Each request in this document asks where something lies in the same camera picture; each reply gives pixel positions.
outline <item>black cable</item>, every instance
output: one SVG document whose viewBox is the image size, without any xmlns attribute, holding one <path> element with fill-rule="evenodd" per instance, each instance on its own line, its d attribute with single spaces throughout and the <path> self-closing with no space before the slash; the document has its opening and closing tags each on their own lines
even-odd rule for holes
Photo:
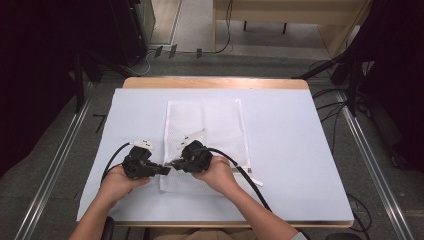
<svg viewBox="0 0 424 240">
<path fill-rule="evenodd" d="M 350 195 L 349 193 L 346 193 L 346 195 L 349 196 L 350 198 L 353 198 L 355 201 L 357 201 L 365 209 L 365 211 L 367 212 L 367 215 L 368 215 L 368 219 L 369 219 L 368 226 L 364 227 L 362 230 L 355 229 L 353 227 L 351 227 L 350 229 L 352 229 L 353 231 L 356 231 L 356 232 L 363 232 L 364 230 L 368 231 L 371 228 L 371 225 L 372 225 L 372 218 L 371 218 L 371 213 L 368 210 L 367 206 L 365 206 L 365 204 L 363 202 L 361 202 L 358 198 Z"/>
<path fill-rule="evenodd" d="M 333 126 L 333 139 L 332 139 L 332 145 L 331 145 L 331 155 L 334 155 L 334 149 L 336 146 L 336 126 L 337 126 L 337 120 L 339 119 L 339 114 L 343 110 L 344 104 L 342 106 L 339 106 L 339 110 L 337 110 L 336 114 L 336 120 L 334 120 L 334 126 Z"/>
<path fill-rule="evenodd" d="M 345 103 L 345 102 L 334 102 L 334 103 L 329 103 L 329 104 L 323 105 L 323 106 L 321 106 L 321 107 L 317 107 L 317 108 L 316 108 L 316 110 L 317 110 L 317 111 L 319 111 L 319 110 L 321 110 L 321 109 L 323 109 L 323 108 L 331 107 L 331 106 L 334 106 L 334 105 L 340 105 L 340 104 L 343 104 L 343 103 Z"/>
<path fill-rule="evenodd" d="M 316 92 L 314 95 L 312 95 L 312 99 L 315 99 L 315 98 L 322 96 L 326 93 L 330 93 L 330 92 L 334 92 L 334 91 L 346 91 L 346 89 L 339 89 L 339 88 L 324 89 L 324 90 Z"/>
<path fill-rule="evenodd" d="M 128 146 L 128 145 L 130 145 L 131 143 L 125 143 L 124 145 L 122 145 L 120 148 L 118 148 L 118 150 L 116 150 L 116 152 L 113 154 L 113 156 L 112 156 L 112 158 L 109 160 L 109 162 L 107 163 L 107 165 L 106 165 L 106 167 L 105 167 L 105 170 L 103 171 L 103 175 L 102 175 L 102 180 L 100 181 L 100 183 L 102 183 L 103 182 L 103 180 L 105 179 L 105 177 L 106 177 L 106 175 L 107 175 L 107 173 L 110 171 L 110 169 L 109 169 L 109 166 L 110 166 L 110 164 L 113 162 L 113 159 L 115 159 L 115 157 L 116 157 L 116 155 L 118 155 L 118 153 L 122 150 L 122 149 L 124 149 L 126 146 Z"/>
<path fill-rule="evenodd" d="M 321 121 L 321 123 L 323 123 L 325 120 L 327 120 L 327 119 L 329 119 L 329 118 L 331 118 L 332 116 L 335 116 L 336 114 L 337 114 L 337 112 L 336 113 L 333 113 L 334 111 L 336 111 L 336 110 L 339 110 L 340 108 L 343 108 L 344 106 L 346 106 L 346 104 L 347 104 L 347 102 L 345 102 L 344 104 L 342 104 L 342 105 L 340 105 L 340 106 L 337 106 L 336 108 L 334 108 L 333 110 L 331 110 L 328 114 L 327 114 L 327 116 L 326 117 L 324 117 L 323 119 L 321 119 L 320 121 Z"/>
<path fill-rule="evenodd" d="M 328 60 L 318 60 L 318 61 L 316 61 L 316 62 L 311 63 L 311 65 L 309 65 L 309 69 L 308 69 L 308 71 L 311 71 L 312 66 L 314 66 L 315 64 L 320 63 L 320 62 L 326 62 L 326 61 L 328 61 Z M 328 74 L 328 76 L 329 76 L 329 77 L 331 77 L 331 76 L 332 76 L 332 74 L 328 71 L 328 68 L 327 68 L 327 69 L 325 69 L 325 71 L 327 72 L 327 74 Z"/>
<path fill-rule="evenodd" d="M 222 48 L 221 50 L 214 52 L 214 54 L 218 54 L 223 52 L 227 47 L 228 44 L 230 44 L 230 40 L 231 40 L 231 33 L 230 33 L 230 24 L 231 24 L 231 14 L 233 12 L 233 0 L 230 0 L 230 2 L 228 3 L 228 7 L 227 7 L 227 15 L 226 15 L 226 19 L 225 22 L 227 23 L 227 32 L 228 32 L 228 39 L 227 39 L 227 43 L 225 44 L 224 48 Z"/>
<path fill-rule="evenodd" d="M 227 39 L 227 43 L 225 44 L 225 46 L 216 52 L 202 52 L 202 54 L 218 54 L 223 52 L 228 45 L 230 44 L 231 41 L 231 33 L 230 33 L 230 24 L 231 24 L 231 15 L 233 12 L 233 0 L 230 0 L 227 6 L 227 13 L 226 13 L 226 17 L 225 17 L 225 22 L 227 24 L 227 32 L 228 32 L 228 39 Z M 175 53 L 184 53 L 184 54 L 198 54 L 198 52 L 185 52 L 185 51 L 175 51 Z"/>
<path fill-rule="evenodd" d="M 365 226 L 362 223 L 361 219 L 359 219 L 358 215 L 356 215 L 355 212 L 352 211 L 352 213 L 353 213 L 353 218 L 355 218 L 355 220 L 359 223 L 359 226 L 361 226 L 361 228 L 363 230 L 362 232 L 365 234 L 365 238 L 367 240 L 371 240 L 370 235 L 368 234 L 368 231 L 365 229 Z"/>
<path fill-rule="evenodd" d="M 131 227 L 127 228 L 127 233 L 125 234 L 125 240 L 128 240 L 130 237 Z"/>
<path fill-rule="evenodd" d="M 247 175 L 247 173 L 244 171 L 244 169 L 241 168 L 240 166 L 238 166 L 238 163 L 236 161 L 234 161 L 230 156 L 228 156 L 227 154 L 225 154 L 222 151 L 220 151 L 218 149 L 215 149 L 215 148 L 201 148 L 201 149 L 194 150 L 192 152 L 197 152 L 197 151 L 215 152 L 215 153 L 221 154 L 222 156 L 224 156 L 225 158 L 227 158 L 228 160 L 230 160 L 231 163 L 237 168 L 237 170 L 239 170 L 239 172 L 241 173 L 241 175 L 243 175 L 243 177 L 246 179 L 246 181 L 249 183 L 249 185 L 255 191 L 256 195 L 258 195 L 259 200 L 262 202 L 262 205 L 264 205 L 264 207 L 266 209 L 268 209 L 268 211 L 272 212 L 271 208 L 268 206 L 268 203 L 265 201 L 265 198 L 262 196 L 262 194 L 259 191 L 258 187 L 255 185 L 255 183 L 252 181 L 252 179 L 250 179 L 249 175 Z"/>
</svg>

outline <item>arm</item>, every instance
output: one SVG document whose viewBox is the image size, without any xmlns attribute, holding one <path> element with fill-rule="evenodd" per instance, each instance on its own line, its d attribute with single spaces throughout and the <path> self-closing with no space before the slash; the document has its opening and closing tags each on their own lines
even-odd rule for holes
<svg viewBox="0 0 424 240">
<path fill-rule="evenodd" d="M 134 188 L 149 182 L 150 178 L 128 178 L 122 167 L 110 170 L 69 239 L 100 239 L 109 210 Z"/>
<path fill-rule="evenodd" d="M 265 209 L 235 181 L 228 159 L 213 157 L 209 170 L 193 173 L 212 189 L 227 197 L 244 216 L 259 239 L 291 239 L 297 230 Z"/>
</svg>

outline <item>metal frame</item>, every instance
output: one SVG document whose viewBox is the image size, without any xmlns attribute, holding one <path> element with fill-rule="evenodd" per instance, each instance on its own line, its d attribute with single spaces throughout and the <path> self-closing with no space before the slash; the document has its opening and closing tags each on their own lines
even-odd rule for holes
<svg viewBox="0 0 424 240">
<path fill-rule="evenodd" d="M 347 99 L 346 95 L 342 92 L 338 92 L 336 97 L 339 101 L 346 101 Z M 398 238 L 401 240 L 413 240 L 414 236 L 406 222 L 403 211 L 400 208 L 386 178 L 384 177 L 376 158 L 374 157 L 371 147 L 362 132 L 361 126 L 347 108 L 343 108 L 343 114 L 349 124 L 350 130 L 352 131 L 355 141 L 359 147 L 359 151 L 364 159 L 365 165 L 368 168 Z"/>
<path fill-rule="evenodd" d="M 37 194 L 31 202 L 27 214 L 25 215 L 25 218 L 16 234 L 15 240 L 31 239 L 32 233 L 34 232 L 37 222 L 43 213 L 44 207 L 49 200 L 49 196 L 66 161 L 69 150 L 72 147 L 75 136 L 77 135 L 81 123 L 87 113 L 87 109 L 92 98 L 92 92 L 93 83 L 89 82 L 86 90 L 87 100 L 82 106 L 80 113 L 75 114 L 74 118 L 72 119 L 72 122 L 62 139 L 56 155 L 50 164 L 49 170 L 47 171 L 46 176 L 44 177 L 44 180 L 37 191 Z"/>
</svg>

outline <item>person's left hand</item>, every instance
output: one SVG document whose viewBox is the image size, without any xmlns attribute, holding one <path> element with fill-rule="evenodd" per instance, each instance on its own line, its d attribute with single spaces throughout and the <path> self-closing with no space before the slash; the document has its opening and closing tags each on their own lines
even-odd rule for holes
<svg viewBox="0 0 424 240">
<path fill-rule="evenodd" d="M 149 182 L 150 178 L 128 178 L 123 167 L 114 167 L 103 180 L 96 198 L 112 207 L 134 188 Z"/>
</svg>

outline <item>wooden table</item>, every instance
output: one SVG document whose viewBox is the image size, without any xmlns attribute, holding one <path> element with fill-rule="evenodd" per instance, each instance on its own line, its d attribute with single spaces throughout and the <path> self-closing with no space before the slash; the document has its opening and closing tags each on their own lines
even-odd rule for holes
<svg viewBox="0 0 424 240">
<path fill-rule="evenodd" d="M 150 159 L 163 163 L 168 101 L 205 98 L 241 100 L 252 174 L 264 183 L 260 190 L 275 214 L 295 227 L 353 224 L 307 83 L 213 77 L 129 78 L 123 89 L 116 90 L 77 220 L 98 191 L 105 159 L 124 142 L 142 136 L 156 147 Z M 112 165 L 128 151 L 117 155 Z M 224 197 L 161 192 L 158 178 L 135 189 L 111 210 L 117 225 L 249 227 Z"/>
<path fill-rule="evenodd" d="M 213 1 L 213 50 L 216 21 L 225 20 L 229 0 Z M 366 17 L 371 0 L 233 0 L 231 20 L 318 24 L 331 58 L 336 57 L 353 28 Z"/>
</svg>

